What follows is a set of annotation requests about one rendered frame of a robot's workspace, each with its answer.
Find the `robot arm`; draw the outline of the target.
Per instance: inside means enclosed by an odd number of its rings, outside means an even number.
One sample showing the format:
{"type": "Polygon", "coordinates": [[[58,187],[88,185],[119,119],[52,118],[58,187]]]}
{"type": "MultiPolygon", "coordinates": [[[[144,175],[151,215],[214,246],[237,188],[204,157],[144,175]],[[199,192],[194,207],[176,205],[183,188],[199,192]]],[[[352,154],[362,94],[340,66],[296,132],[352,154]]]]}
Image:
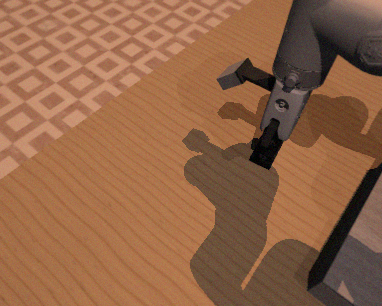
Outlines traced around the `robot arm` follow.
{"type": "MultiPolygon", "coordinates": [[[[286,86],[322,84],[337,55],[382,77],[382,0],[293,0],[285,27],[273,68],[286,86]]],[[[271,92],[276,78],[247,58],[216,80],[223,90],[247,80],[271,92]]]]}

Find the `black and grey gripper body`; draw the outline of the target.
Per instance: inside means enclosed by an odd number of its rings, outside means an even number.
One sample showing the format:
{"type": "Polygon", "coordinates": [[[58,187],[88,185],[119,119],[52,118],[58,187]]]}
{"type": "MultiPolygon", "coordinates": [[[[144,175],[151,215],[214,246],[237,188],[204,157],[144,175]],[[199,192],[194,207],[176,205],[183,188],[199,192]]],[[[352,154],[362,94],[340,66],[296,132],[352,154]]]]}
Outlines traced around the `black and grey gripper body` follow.
{"type": "Polygon", "coordinates": [[[272,118],[275,118],[280,121],[277,130],[278,138],[286,141],[296,126],[312,90],[319,88],[324,82],[309,88],[288,87],[277,76],[273,66],[272,72],[276,80],[261,120],[260,130],[264,131],[265,129],[262,129],[270,125],[272,118]]]}

